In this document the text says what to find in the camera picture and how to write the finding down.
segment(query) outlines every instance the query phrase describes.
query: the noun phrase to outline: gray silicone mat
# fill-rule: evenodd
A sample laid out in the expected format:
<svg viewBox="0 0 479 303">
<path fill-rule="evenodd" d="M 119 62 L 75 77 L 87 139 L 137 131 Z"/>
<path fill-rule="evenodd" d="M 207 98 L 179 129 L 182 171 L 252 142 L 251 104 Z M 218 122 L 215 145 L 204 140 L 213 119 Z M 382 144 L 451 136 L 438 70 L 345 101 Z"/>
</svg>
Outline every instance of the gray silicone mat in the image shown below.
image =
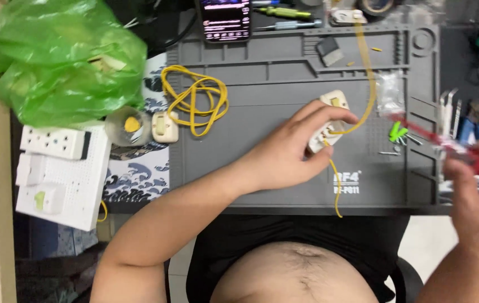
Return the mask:
<svg viewBox="0 0 479 303">
<path fill-rule="evenodd" d="M 253 18 L 253 22 L 258 26 L 273 21 Z M 369 25 L 364 31 L 369 48 L 383 49 L 369 51 L 373 70 L 402 70 L 407 118 L 434 130 L 439 95 L 438 26 Z M 315 50 L 327 36 L 335 37 L 345 57 L 331 67 L 323 66 Z M 256 32 L 247 43 L 207 44 L 196 26 L 167 55 L 169 65 L 180 64 L 221 79 L 230 100 L 229 112 L 204 137 L 193 137 L 188 128 L 181 128 L 180 141 L 170 147 L 173 188 L 237 159 L 321 94 L 342 90 L 358 116 L 368 102 L 369 83 L 353 27 Z M 355 64 L 346 66 L 351 61 Z M 176 91 L 192 84 L 182 75 L 171 75 L 169 81 Z M 199 95 L 197 106 L 204 109 L 205 103 L 207 97 Z M 418 146 L 409 140 L 401 156 L 378 154 L 392 151 L 391 125 L 373 112 L 361 128 L 335 145 L 333 159 L 345 179 L 339 210 L 343 215 L 448 213 L 449 207 L 438 201 L 438 161 L 428 143 Z M 226 212 L 333 215 L 335 189 L 334 174 L 327 169 L 296 187 L 243 196 Z"/>
</svg>

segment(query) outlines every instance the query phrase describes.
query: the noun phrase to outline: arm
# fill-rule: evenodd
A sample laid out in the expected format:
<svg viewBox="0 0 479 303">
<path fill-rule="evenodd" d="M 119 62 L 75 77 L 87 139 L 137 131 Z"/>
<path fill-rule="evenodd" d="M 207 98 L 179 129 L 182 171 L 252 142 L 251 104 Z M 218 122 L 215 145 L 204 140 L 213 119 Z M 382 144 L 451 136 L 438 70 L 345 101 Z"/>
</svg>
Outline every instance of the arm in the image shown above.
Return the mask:
<svg viewBox="0 0 479 303">
<path fill-rule="evenodd" d="M 310 136 L 329 120 L 357 123 L 350 111 L 315 100 L 238 161 L 145 206 L 122 226 L 105 250 L 91 301 L 165 302 L 163 262 L 236 198 L 303 183 L 327 168 L 331 147 L 308 160 L 304 160 L 304 151 Z"/>
<path fill-rule="evenodd" d="M 471 168 L 454 159 L 445 173 L 454 181 L 453 225 L 459 243 L 419 294 L 418 303 L 479 302 L 479 192 Z"/>
</svg>

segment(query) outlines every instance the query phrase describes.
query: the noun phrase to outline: rf4 logo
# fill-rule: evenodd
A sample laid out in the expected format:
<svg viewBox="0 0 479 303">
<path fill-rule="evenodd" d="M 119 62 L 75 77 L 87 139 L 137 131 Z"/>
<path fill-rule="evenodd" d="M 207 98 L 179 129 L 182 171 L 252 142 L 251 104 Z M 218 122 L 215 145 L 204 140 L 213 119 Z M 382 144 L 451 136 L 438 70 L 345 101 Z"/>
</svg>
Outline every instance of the rf4 logo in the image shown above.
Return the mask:
<svg viewBox="0 0 479 303">
<path fill-rule="evenodd" d="M 361 176 L 360 170 L 338 173 L 338 178 L 341 181 L 341 194 L 359 194 L 359 176 Z M 337 175 L 333 175 L 333 190 L 335 194 L 338 192 Z"/>
</svg>

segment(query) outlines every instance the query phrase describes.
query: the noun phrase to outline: man's belly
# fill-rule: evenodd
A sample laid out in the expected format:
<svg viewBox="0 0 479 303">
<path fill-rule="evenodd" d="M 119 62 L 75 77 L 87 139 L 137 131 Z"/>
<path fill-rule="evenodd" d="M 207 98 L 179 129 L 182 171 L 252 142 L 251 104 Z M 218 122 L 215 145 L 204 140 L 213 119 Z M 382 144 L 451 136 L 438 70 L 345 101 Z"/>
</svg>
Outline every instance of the man's belly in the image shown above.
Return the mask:
<svg viewBox="0 0 479 303">
<path fill-rule="evenodd" d="M 326 249 L 292 242 L 258 247 L 220 279 L 211 303 L 376 303 L 361 274 Z"/>
</svg>

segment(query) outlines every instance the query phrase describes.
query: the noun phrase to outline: screw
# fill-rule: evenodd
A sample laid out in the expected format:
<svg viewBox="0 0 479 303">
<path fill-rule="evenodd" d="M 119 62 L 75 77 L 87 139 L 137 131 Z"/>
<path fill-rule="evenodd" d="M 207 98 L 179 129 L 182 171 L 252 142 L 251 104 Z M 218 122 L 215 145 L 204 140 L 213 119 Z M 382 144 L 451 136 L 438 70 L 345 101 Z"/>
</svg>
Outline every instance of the screw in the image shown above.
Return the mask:
<svg viewBox="0 0 479 303">
<path fill-rule="evenodd" d="M 384 151 L 379 152 L 381 155 L 400 156 L 400 153 L 388 153 Z"/>
<path fill-rule="evenodd" d="M 418 145 L 423 145 L 423 143 L 417 139 L 415 139 L 414 137 L 408 135 L 408 134 L 405 134 L 405 136 L 410 139 L 411 141 L 414 141 L 415 143 L 417 143 Z"/>
</svg>

